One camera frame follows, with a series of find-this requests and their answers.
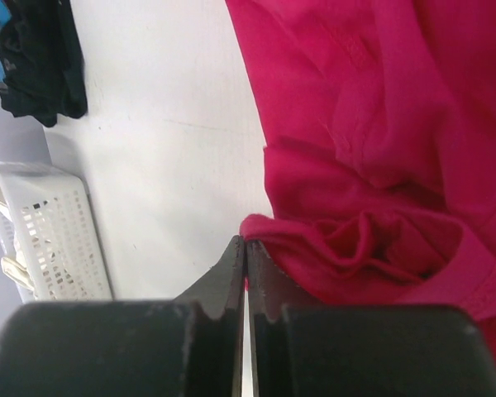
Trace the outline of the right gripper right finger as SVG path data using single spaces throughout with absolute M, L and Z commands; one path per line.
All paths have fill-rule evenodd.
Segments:
M 331 306 L 246 246 L 257 396 L 496 396 L 474 322 L 445 305 Z

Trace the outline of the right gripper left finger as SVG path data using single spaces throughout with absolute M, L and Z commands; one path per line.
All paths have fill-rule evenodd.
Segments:
M 238 396 L 246 245 L 175 299 L 21 306 L 0 332 L 0 396 Z

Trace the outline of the pink t shirt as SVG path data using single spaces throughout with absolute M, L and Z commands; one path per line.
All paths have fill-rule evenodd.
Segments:
M 496 1 L 230 1 L 272 215 L 326 304 L 451 304 L 496 361 Z

